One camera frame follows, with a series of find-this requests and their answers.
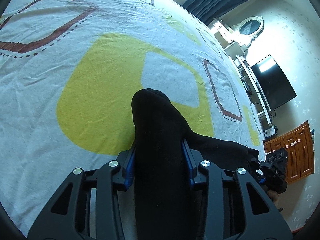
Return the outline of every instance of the television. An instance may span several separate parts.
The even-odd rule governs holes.
[[[253,65],[251,70],[262,89],[270,111],[297,96],[282,69],[270,55]]]

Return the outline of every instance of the brown dotted line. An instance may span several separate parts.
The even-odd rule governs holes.
[[[214,97],[213,88],[212,88],[212,85],[211,85],[211,82],[210,82],[210,78],[209,78],[209,75],[208,75],[207,70],[205,69],[205,67],[204,67],[204,71],[205,71],[205,74],[207,75],[207,78],[208,78],[208,80],[209,80],[211,92],[212,92],[212,95],[213,95],[213,97]],[[216,104],[216,106],[217,106],[217,109],[219,110],[220,114],[223,116],[223,118],[228,119],[228,120],[233,121],[233,122],[236,122],[236,123],[239,123],[239,124],[242,124],[241,122],[238,122],[238,121],[236,121],[236,120],[233,120],[233,119],[230,119],[230,118],[225,117],[224,114],[222,113],[222,111],[220,110],[220,107],[218,106],[217,101],[214,100],[214,102],[215,102],[215,104]]]
[[[16,13],[18,13],[18,12],[21,11],[21,10],[24,10],[26,7],[28,7],[30,4],[34,3],[35,1],[37,1],[37,0],[33,0],[31,3],[27,4],[25,7],[23,7],[23,8],[20,9],[20,10],[18,10]]]
[[[83,23],[84,21],[86,21],[87,19],[84,19],[83,21],[81,21],[80,23],[78,23],[78,25],[80,25],[81,23]],[[5,53],[0,53],[0,56],[7,56],[7,57],[9,57],[10,55],[9,54],[5,54]]]

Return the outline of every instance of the metal screw cap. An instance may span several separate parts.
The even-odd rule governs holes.
[[[211,163],[209,161],[207,161],[207,160],[204,160],[204,161],[201,162],[201,165],[204,166],[204,167],[208,167],[208,166],[210,166],[210,164]]]
[[[109,162],[109,166],[110,167],[116,167],[116,166],[118,166],[118,162],[117,161],[111,161],[111,162]]]
[[[238,173],[241,174],[241,175],[247,173],[247,171],[245,170],[245,168],[238,168],[237,171],[238,171]]]
[[[79,174],[81,174],[81,172],[82,172],[82,170],[80,168],[76,168],[73,170],[73,174],[75,174],[75,175],[79,175]]]

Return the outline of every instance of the bedsheet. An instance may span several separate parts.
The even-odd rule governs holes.
[[[164,92],[195,132],[263,159],[263,132],[236,71],[209,29],[172,0],[12,0],[0,19],[7,213],[27,235],[74,168],[100,168],[129,149],[131,98],[142,88]],[[134,239],[132,190],[122,195],[125,236]]]

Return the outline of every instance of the cabinet door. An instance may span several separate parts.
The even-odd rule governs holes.
[[[306,125],[296,130],[301,177],[308,176],[314,171],[313,146],[308,131],[309,128]]]
[[[283,138],[279,138],[278,140],[273,141],[272,143],[270,143],[271,146],[271,151],[274,152],[280,148],[285,147]]]
[[[297,180],[300,178],[300,158],[298,154],[298,146],[297,144],[292,145],[292,143],[297,141],[296,133],[292,132],[283,137],[284,144],[288,148],[286,148],[289,156],[288,156],[288,165],[287,165],[287,178],[288,183]]]
[[[265,153],[270,153],[270,152],[272,152],[270,143],[264,144],[263,146],[264,146],[264,152],[265,152]]]

